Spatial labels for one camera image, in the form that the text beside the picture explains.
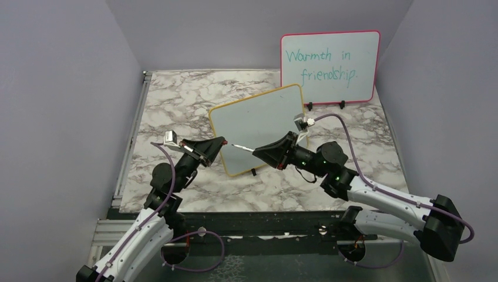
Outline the white marker with red cap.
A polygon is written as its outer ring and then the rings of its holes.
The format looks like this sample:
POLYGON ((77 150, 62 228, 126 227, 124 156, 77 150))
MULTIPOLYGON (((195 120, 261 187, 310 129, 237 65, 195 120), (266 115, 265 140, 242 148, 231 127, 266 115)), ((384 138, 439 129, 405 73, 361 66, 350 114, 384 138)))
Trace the white marker with red cap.
POLYGON ((254 151, 254 149, 252 148, 249 148, 249 147, 246 147, 246 146, 242 146, 242 145, 237 145, 237 144, 231 144, 233 147, 235 148, 238 148, 238 149, 241 149, 241 150, 244 150, 246 152, 250 152, 252 153, 254 151))

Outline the yellow framed whiteboard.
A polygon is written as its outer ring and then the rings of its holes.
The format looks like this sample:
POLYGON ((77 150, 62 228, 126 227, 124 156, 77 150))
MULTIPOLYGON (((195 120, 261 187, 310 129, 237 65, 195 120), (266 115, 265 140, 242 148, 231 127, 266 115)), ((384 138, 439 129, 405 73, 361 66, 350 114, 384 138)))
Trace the yellow framed whiteboard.
POLYGON ((268 92, 218 105, 208 112, 216 137, 224 137, 220 157, 225 173, 234 177, 265 166, 250 152, 235 145, 255 149, 275 142, 289 131, 298 133, 296 115, 305 113, 302 89, 291 84, 268 92))

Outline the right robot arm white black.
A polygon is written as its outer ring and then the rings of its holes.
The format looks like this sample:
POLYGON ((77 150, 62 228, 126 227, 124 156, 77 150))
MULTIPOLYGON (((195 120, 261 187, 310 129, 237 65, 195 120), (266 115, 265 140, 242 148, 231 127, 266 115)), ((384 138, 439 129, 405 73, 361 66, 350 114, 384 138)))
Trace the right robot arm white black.
POLYGON ((465 229, 454 202, 441 194, 420 197, 397 191, 346 167, 347 155, 337 142, 326 142, 312 152, 288 132, 280 140, 253 150, 252 155, 269 166, 284 170, 289 165, 322 178, 324 192, 344 201, 377 209, 350 207, 339 222, 346 239, 357 235, 383 235, 417 243, 428 255, 452 262, 465 229))

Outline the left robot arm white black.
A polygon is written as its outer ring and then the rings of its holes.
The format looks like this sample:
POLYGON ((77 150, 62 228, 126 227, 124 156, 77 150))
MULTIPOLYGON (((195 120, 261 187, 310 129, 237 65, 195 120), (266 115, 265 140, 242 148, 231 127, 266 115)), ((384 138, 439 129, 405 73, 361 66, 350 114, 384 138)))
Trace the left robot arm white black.
POLYGON ((104 257, 81 267, 76 281, 135 281, 161 246, 188 237, 184 217, 177 211, 182 199, 176 193, 195 179, 199 166, 209 167, 226 144, 223 137, 178 142, 172 130, 163 143, 154 142, 167 162, 154 167, 143 208, 104 257))

